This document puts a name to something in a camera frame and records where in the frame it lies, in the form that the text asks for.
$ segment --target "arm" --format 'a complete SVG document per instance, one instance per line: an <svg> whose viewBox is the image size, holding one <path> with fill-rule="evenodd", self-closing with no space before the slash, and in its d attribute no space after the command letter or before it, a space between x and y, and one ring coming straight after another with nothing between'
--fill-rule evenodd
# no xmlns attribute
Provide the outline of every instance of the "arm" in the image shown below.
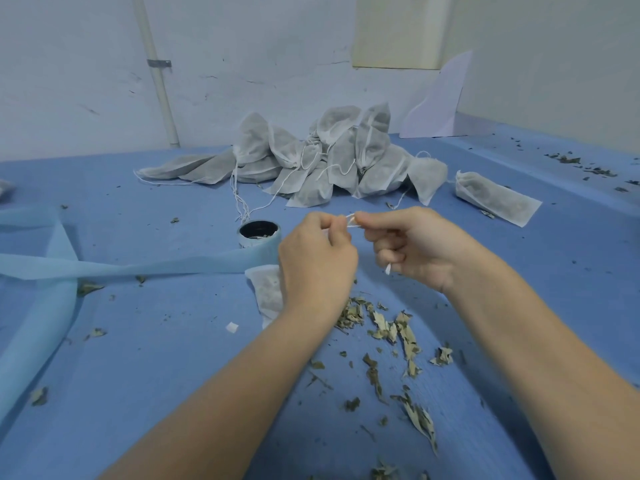
<svg viewBox="0 0 640 480"><path fill-rule="evenodd" d="M506 378L559 479L640 478L640 395L499 257L430 209L357 213L380 266L443 292Z"/></svg>
<svg viewBox="0 0 640 480"><path fill-rule="evenodd" d="M329 240L322 228L330 228ZM300 371L340 315L358 263L346 219L328 214L309 214L279 251L288 299L278 319L101 480L242 478Z"/></svg>

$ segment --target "forearm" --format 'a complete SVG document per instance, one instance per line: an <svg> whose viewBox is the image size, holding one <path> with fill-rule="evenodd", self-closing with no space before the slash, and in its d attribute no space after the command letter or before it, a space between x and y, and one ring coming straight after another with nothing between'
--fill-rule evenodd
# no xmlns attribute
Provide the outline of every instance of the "forearm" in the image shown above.
<svg viewBox="0 0 640 480"><path fill-rule="evenodd" d="M558 478L640 477L636 391L514 270L475 250L447 297L503 373Z"/></svg>
<svg viewBox="0 0 640 480"><path fill-rule="evenodd" d="M109 468L111 479L240 479L330 320L286 310Z"/></svg>

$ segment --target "white pipe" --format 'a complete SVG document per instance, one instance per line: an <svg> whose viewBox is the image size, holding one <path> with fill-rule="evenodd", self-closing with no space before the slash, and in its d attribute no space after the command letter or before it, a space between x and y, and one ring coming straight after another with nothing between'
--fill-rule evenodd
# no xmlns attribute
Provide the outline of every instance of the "white pipe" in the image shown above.
<svg viewBox="0 0 640 480"><path fill-rule="evenodd" d="M138 28L140 28L140 35L142 36L142 44L145 46L145 52L147 59L155 61L158 58L156 53L156 46L154 45L154 38L151 34L151 26L149 25L149 18L147 16L147 9L145 8L145 0L131 0L133 2L133 12L136 15L136 21L138 22ZM154 80L156 86L156 94L158 96L158 102L160 103L160 112L164 120L164 128L166 129L167 138L169 138L169 144L174 148L180 147L180 140L178 140L178 131L175 129L175 123L173 122L173 116L171 114L171 106L169 106L169 99L166 95L164 88L164 79L162 76L162 69L160 67L149 67L151 70L151 77Z"/></svg>

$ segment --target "left hand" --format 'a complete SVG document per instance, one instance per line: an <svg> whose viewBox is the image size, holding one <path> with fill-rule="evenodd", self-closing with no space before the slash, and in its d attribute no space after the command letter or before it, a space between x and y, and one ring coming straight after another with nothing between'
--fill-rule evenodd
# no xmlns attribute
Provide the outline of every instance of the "left hand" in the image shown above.
<svg viewBox="0 0 640 480"><path fill-rule="evenodd" d="M329 229L328 239L323 229ZM311 212L278 248L285 309L332 326L345 306L358 267L347 219Z"/></svg>

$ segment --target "white wall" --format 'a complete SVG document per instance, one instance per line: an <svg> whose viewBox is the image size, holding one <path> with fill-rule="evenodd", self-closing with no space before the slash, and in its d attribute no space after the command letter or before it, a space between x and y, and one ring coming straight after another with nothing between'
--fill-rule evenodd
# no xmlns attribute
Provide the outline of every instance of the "white wall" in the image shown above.
<svg viewBox="0 0 640 480"><path fill-rule="evenodd" d="M437 75L352 68L356 0L145 1L183 146L231 143L250 111L305 137L332 105L385 100L398 131Z"/></svg>
<svg viewBox="0 0 640 480"><path fill-rule="evenodd" d="M458 0L459 110L640 153L640 0Z"/></svg>
<svg viewBox="0 0 640 480"><path fill-rule="evenodd" d="M233 142L254 110L303 137L383 100L398 131L436 77L353 69L356 0L145 2L183 146ZM168 147L131 0L0 0L0 40L0 160Z"/></svg>
<svg viewBox="0 0 640 480"><path fill-rule="evenodd" d="M166 147L131 0L0 0L0 160Z"/></svg>

